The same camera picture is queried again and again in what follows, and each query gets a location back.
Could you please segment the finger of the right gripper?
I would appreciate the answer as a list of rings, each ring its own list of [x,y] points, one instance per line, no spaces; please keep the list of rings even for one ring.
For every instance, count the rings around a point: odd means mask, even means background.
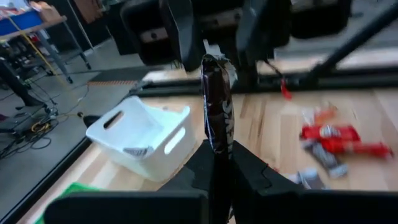
[[[246,0],[236,32],[236,50],[240,62],[265,60],[271,50],[271,25],[274,3],[270,0]]]
[[[176,57],[187,72],[196,70],[205,54],[205,46],[192,1],[160,0],[159,8]]]

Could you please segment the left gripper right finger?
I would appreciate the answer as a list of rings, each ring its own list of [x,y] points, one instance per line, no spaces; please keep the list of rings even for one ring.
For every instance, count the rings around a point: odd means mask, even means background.
[[[307,190],[233,143],[236,223],[397,224],[397,192]]]

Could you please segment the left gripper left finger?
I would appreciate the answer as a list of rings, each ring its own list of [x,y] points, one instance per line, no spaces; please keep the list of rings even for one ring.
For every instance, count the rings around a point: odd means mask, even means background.
[[[49,204],[45,224],[213,223],[215,155],[204,140],[177,174],[156,191],[82,191]]]

